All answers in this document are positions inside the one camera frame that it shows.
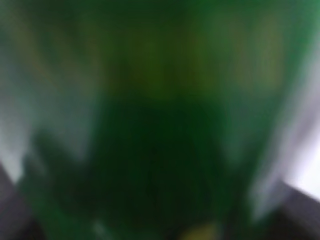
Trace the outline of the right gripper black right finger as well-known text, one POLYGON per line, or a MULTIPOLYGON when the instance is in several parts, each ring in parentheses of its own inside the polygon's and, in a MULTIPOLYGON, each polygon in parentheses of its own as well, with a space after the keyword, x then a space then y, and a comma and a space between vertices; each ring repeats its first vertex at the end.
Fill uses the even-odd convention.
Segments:
POLYGON ((318 240, 320 202, 280 182, 260 210, 266 218, 262 240, 318 240))

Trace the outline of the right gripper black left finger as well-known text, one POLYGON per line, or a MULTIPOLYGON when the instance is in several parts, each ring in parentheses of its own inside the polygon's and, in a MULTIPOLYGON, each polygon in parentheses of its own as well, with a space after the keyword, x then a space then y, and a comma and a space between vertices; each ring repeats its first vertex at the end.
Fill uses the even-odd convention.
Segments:
POLYGON ((41 240, 43 231, 24 198, 16 191, 4 168, 0 168, 0 238, 41 240))

